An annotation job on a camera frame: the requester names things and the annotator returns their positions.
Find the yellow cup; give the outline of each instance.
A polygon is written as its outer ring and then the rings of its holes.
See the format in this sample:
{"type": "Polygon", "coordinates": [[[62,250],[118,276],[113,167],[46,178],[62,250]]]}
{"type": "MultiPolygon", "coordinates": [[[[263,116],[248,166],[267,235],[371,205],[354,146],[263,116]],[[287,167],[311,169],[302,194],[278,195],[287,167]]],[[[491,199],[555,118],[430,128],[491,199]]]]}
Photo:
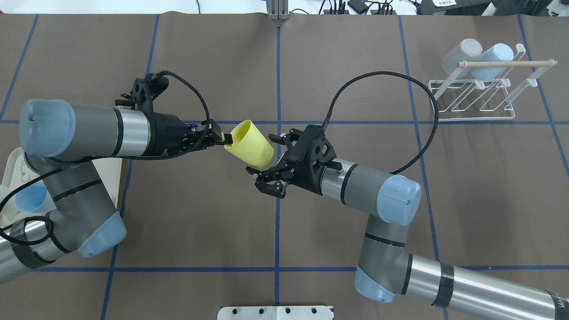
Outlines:
{"type": "Polygon", "coordinates": [[[231,130],[233,144],[226,145],[225,150],[248,165],[262,168],[271,162],[275,150],[270,143],[251,122],[245,120],[231,130]]]}

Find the white label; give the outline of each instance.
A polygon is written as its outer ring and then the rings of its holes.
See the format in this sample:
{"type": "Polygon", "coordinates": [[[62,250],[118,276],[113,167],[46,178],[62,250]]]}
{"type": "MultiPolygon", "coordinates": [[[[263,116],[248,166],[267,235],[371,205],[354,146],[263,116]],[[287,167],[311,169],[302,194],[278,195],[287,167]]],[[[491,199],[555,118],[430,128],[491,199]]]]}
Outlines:
{"type": "Polygon", "coordinates": [[[432,0],[432,2],[437,7],[448,7],[456,4],[456,0],[432,0]]]}

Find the light blue joint cap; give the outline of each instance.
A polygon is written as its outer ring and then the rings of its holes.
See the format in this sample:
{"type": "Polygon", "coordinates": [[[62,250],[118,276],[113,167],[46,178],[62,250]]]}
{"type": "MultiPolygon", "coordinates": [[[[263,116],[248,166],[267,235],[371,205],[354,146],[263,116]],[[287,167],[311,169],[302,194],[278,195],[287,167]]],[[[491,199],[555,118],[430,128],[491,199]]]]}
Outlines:
{"type": "Polygon", "coordinates": [[[125,238],[125,224],[117,211],[81,244],[78,251],[84,258],[90,258],[114,247],[125,238]]]}
{"type": "Polygon", "coordinates": [[[362,296],[371,300],[389,303],[395,298],[395,293],[385,289],[375,282],[375,280],[368,276],[360,266],[357,266],[356,268],[356,280],[354,281],[354,286],[362,296]]]}
{"type": "Polygon", "coordinates": [[[75,112],[63,100],[33,99],[24,103],[20,116],[20,144],[29,154],[60,155],[75,134],[75,112]]]}
{"type": "Polygon", "coordinates": [[[377,194],[377,213],[387,223],[409,225],[421,200],[421,185],[402,175],[385,180],[377,194]]]}

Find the white tray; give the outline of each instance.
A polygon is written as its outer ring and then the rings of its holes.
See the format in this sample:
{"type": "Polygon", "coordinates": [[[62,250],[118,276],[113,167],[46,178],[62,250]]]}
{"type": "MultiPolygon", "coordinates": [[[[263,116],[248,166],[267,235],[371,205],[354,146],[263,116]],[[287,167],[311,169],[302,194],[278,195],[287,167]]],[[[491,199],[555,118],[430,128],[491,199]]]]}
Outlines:
{"type": "Polygon", "coordinates": [[[334,320],[333,310],[333,306],[223,307],[217,320],[334,320]]]}
{"type": "MultiPolygon", "coordinates": [[[[93,161],[93,164],[101,176],[101,180],[103,180],[103,184],[105,185],[114,206],[117,207],[118,192],[121,183],[122,159],[97,159],[93,161]]],[[[30,170],[26,165],[26,161],[24,160],[24,150],[20,147],[12,151],[8,157],[8,162],[6,163],[6,171],[4,171],[2,184],[13,190],[37,177],[38,175],[30,170]]],[[[0,227],[3,228],[25,218],[26,216],[32,215],[34,214],[30,214],[28,212],[19,212],[15,215],[6,216],[0,215],[0,227]]]]}

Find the black power adapter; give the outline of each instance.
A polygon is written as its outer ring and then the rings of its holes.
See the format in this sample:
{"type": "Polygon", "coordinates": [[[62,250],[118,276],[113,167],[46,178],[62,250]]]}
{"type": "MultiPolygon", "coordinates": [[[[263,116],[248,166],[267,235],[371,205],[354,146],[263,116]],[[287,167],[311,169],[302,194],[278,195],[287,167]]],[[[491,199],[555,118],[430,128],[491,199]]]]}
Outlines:
{"type": "Polygon", "coordinates": [[[368,10],[368,6],[362,0],[350,0],[348,6],[352,8],[357,14],[362,14],[368,10]]]}

